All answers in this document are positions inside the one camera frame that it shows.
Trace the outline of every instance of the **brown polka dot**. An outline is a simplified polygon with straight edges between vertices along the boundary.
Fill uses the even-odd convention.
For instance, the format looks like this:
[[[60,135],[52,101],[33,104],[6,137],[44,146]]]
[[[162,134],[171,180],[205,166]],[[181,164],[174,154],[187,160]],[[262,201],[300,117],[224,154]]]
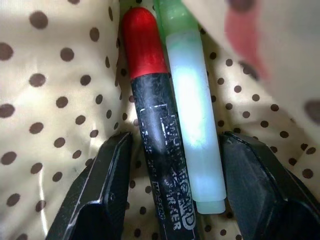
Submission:
[[[25,233],[22,233],[15,240],[28,240],[28,235]]]
[[[48,26],[48,17],[42,11],[33,12],[29,20],[36,29],[44,29]]]
[[[42,167],[43,167],[42,163],[41,162],[37,162],[31,167],[30,173],[31,174],[37,174],[38,172],[41,171]]]
[[[232,212],[228,212],[228,213],[226,214],[226,218],[227,218],[227,219],[232,219],[233,217],[234,217],[234,215],[233,215]]]
[[[220,231],[220,235],[221,236],[225,236],[227,234],[227,231],[225,230],[225,229],[222,229],[221,231]]]
[[[227,65],[228,67],[232,66],[232,64],[233,64],[233,61],[231,59],[227,59],[225,61],[225,65]]]
[[[47,203],[45,200],[38,201],[37,204],[35,205],[35,211],[40,212],[42,209],[46,207],[46,205]]]
[[[218,121],[219,127],[223,127],[224,125],[225,125],[225,121],[223,121],[223,120]]]
[[[301,149],[304,151],[304,150],[307,149],[308,144],[302,143],[300,147],[301,147]]]
[[[228,2],[234,11],[239,13],[245,13],[253,8],[256,1],[255,0],[229,0]]]
[[[55,104],[59,109],[63,109],[65,106],[67,106],[68,102],[68,98],[61,96],[55,101]]]
[[[109,109],[107,112],[106,112],[106,118],[109,119],[111,118],[111,115],[112,115],[112,111]]]
[[[1,157],[1,163],[3,165],[10,165],[16,160],[17,154],[14,151],[9,151],[6,152],[2,157]]]
[[[5,42],[0,42],[0,60],[1,61],[9,60],[13,54],[14,54],[14,51],[10,45],[8,45]]]
[[[203,34],[206,34],[206,31],[203,28],[201,28],[200,33],[203,35]]]
[[[110,68],[110,62],[109,62],[108,56],[105,57],[105,66],[106,66],[107,68]]]
[[[87,161],[85,161],[85,165],[88,167],[92,163],[93,159],[89,158]]]
[[[279,106],[278,106],[277,104],[272,104],[270,108],[271,108],[271,110],[274,111],[274,112],[276,112],[276,111],[279,110]]]
[[[267,121],[261,121],[260,125],[263,128],[267,128],[269,126],[269,123]]]
[[[280,132],[280,136],[281,136],[282,138],[286,139],[287,137],[289,137],[289,133],[286,132],[286,131],[281,131],[281,132]]]
[[[206,233],[209,233],[209,232],[211,231],[211,226],[210,226],[210,225],[206,225],[206,226],[204,227],[204,231],[205,231]]]
[[[310,100],[304,105],[304,111],[309,118],[320,125],[320,100]]]
[[[63,61],[70,62],[72,59],[74,59],[75,53],[71,48],[65,47],[60,51],[60,57]]]
[[[314,176],[314,172],[311,169],[307,168],[302,171],[302,176],[306,179],[310,179]]]
[[[83,115],[77,116],[75,119],[75,124],[81,125],[86,121],[86,117]]]
[[[128,115],[126,113],[122,114],[122,120],[123,121],[127,120],[127,118],[128,118]]]
[[[138,119],[135,119],[135,120],[133,121],[133,125],[136,126],[136,127],[139,126],[139,121],[138,121]]]
[[[139,228],[136,228],[134,230],[134,234],[133,234],[136,238],[139,238],[141,235],[141,230]]]
[[[138,161],[135,162],[135,168],[136,169],[139,169],[141,167],[141,165],[142,165],[141,161],[138,160]]]
[[[62,178],[62,172],[58,171],[53,175],[52,181],[59,182],[61,178]]]
[[[131,180],[129,183],[129,187],[133,189],[135,186],[136,186],[136,182],[134,180]]]
[[[29,79],[30,85],[35,88],[41,87],[43,84],[45,84],[45,82],[46,82],[46,77],[41,73],[35,73]]]
[[[249,118],[249,117],[250,117],[250,112],[244,111],[244,112],[242,113],[242,117],[244,117],[245,119]]]
[[[81,151],[80,150],[77,150],[77,151],[75,151],[74,153],[73,153],[73,155],[72,155],[72,158],[73,159],[77,159],[77,158],[79,158],[80,156],[81,156]]]
[[[12,194],[7,200],[6,200],[6,205],[8,207],[12,207],[17,204],[20,200],[20,194],[14,193]]]
[[[31,125],[31,127],[29,128],[29,132],[31,134],[38,134],[42,131],[42,129],[44,129],[44,125],[42,124],[42,122],[36,122]]]
[[[129,97],[129,102],[130,102],[130,103],[134,103],[134,102],[135,102],[134,96],[131,95],[131,96]]]
[[[297,163],[297,160],[295,158],[292,157],[292,158],[289,159],[289,164],[290,165],[294,166],[294,165],[296,165],[296,163]]]
[[[145,215],[146,212],[147,212],[147,209],[144,206],[140,207],[140,214],[141,215]]]
[[[278,148],[276,148],[275,146],[271,146],[270,149],[274,154],[278,152]]]
[[[146,186],[144,191],[145,191],[147,194],[151,193],[151,191],[152,191],[151,186]]]
[[[96,138],[99,134],[99,131],[98,130],[92,130],[90,132],[90,138]]]
[[[225,80],[224,80],[222,77],[220,77],[220,78],[218,79],[217,83],[218,83],[219,85],[222,85],[222,84],[225,83]]]
[[[110,20],[113,21],[113,20],[114,20],[114,16],[113,16],[113,14],[112,14],[112,9],[111,9],[111,7],[109,7],[108,11],[109,11]]]
[[[316,148],[315,147],[310,147],[305,153],[310,155],[310,154],[314,154],[316,152]]]
[[[91,82],[91,77],[89,75],[83,75],[80,79],[82,86],[87,86]]]
[[[237,94],[240,93],[241,90],[242,90],[242,88],[241,88],[241,86],[239,86],[239,85],[234,87],[234,91],[235,91]]]
[[[159,239],[159,235],[157,232],[152,233],[151,235],[151,240],[158,240]]]
[[[236,128],[233,129],[233,132],[236,133],[236,134],[239,134],[239,133],[241,133],[241,129],[236,127]]]
[[[103,97],[101,94],[99,94],[98,96],[96,96],[95,98],[95,103],[96,104],[101,104],[102,103],[102,100],[103,100]]]
[[[65,143],[66,143],[66,140],[63,137],[59,137],[54,141],[53,145],[56,148],[61,148],[63,145],[65,145]]]
[[[125,70],[124,68],[121,69],[121,75],[124,77],[125,75],[127,75],[127,70]]]
[[[209,57],[210,57],[211,60],[215,60],[217,58],[217,54],[213,51],[213,52],[210,53]]]
[[[233,107],[233,105],[232,105],[231,103],[227,103],[227,104],[225,105],[225,108],[226,108],[227,110],[231,110],[232,107]]]
[[[254,80],[258,80],[257,72],[247,63],[240,61],[239,64],[243,67],[243,73],[250,75]]]
[[[90,30],[90,38],[92,41],[97,42],[99,40],[100,32],[98,28],[93,27]]]
[[[15,107],[11,104],[3,104],[0,105],[0,118],[8,118],[11,117],[15,112]]]
[[[71,4],[78,4],[80,0],[68,0],[68,2]]]
[[[252,95],[252,100],[255,102],[258,102],[260,100],[260,96],[258,94],[253,94]]]

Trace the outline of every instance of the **marker barrel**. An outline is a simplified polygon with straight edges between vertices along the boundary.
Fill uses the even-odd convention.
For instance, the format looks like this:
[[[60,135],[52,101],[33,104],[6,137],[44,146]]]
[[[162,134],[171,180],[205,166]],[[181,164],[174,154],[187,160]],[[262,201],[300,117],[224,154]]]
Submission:
[[[198,23],[181,0],[154,0],[164,34],[192,197],[200,214],[226,210],[226,187]]]
[[[161,237],[195,240],[196,214],[169,76],[143,75],[131,87]]]

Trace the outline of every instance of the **worn black paint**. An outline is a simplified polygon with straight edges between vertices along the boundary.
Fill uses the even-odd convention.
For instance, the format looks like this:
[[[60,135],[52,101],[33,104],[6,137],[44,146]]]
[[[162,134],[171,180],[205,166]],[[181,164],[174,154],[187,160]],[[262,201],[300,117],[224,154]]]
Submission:
[[[186,159],[167,73],[131,83],[153,200],[163,240],[197,239]]]

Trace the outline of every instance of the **green cap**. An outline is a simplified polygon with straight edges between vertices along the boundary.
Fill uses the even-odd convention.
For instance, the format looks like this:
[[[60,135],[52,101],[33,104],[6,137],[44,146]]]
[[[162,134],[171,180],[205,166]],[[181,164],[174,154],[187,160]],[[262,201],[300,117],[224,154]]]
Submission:
[[[153,0],[162,42],[170,34],[198,29],[198,24],[181,0]]]

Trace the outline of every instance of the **beige fabric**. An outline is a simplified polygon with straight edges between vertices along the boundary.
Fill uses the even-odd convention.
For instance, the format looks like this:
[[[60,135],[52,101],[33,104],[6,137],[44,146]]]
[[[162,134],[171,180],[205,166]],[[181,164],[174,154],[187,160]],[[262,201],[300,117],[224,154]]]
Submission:
[[[0,2],[0,239],[43,240],[73,180],[119,131],[135,139],[122,239],[160,239],[121,36],[117,41],[119,18],[131,6],[154,14],[150,0],[120,7],[118,0]],[[211,17],[223,19],[227,6],[216,6]],[[317,146],[244,74],[227,40],[212,36],[224,48],[201,30],[218,132],[258,137],[320,199]],[[198,229],[205,240],[242,239],[230,208],[199,215]]]
[[[263,87],[320,144],[319,1],[182,1],[234,61],[255,68]]]

